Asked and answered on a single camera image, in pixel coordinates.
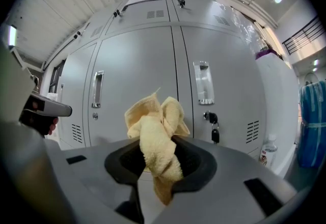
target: locker vent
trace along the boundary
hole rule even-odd
[[[259,121],[247,125],[246,144],[258,138]]]
[[[215,19],[216,19],[219,23],[224,24],[224,25],[227,25],[227,26],[230,25],[229,22],[228,22],[225,18],[223,18],[223,17],[219,17],[219,16],[215,16],[215,15],[214,15],[214,17],[215,17]]]
[[[147,18],[154,18],[154,17],[155,17],[155,11],[147,12]]]
[[[99,34],[99,33],[101,32],[102,28],[103,28],[103,26],[99,26],[99,27],[97,27],[97,28],[93,31],[91,37],[94,37],[95,35]]]
[[[83,138],[82,138],[82,131],[80,130],[80,126],[72,124],[71,125],[72,129],[72,138],[79,143],[83,143]]]
[[[156,11],[156,18],[164,17],[164,11],[163,10],[157,10]]]

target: yellow towel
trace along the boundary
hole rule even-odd
[[[183,109],[172,97],[160,105],[154,93],[134,104],[124,116],[128,137],[140,137],[140,149],[154,177],[155,193],[167,205],[172,199],[172,185],[183,178],[180,163],[174,155],[176,144],[171,141],[174,134],[189,135],[183,121]]]

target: black slot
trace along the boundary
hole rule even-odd
[[[282,207],[281,202],[270,192],[258,178],[244,181],[245,186],[255,198],[266,216],[272,215]]]
[[[70,158],[67,158],[67,162],[68,164],[73,164],[73,163],[76,163],[76,162],[80,162],[80,161],[83,161],[83,160],[86,160],[87,158],[83,155],[78,155],[78,156],[74,156],[74,157],[70,157]]]

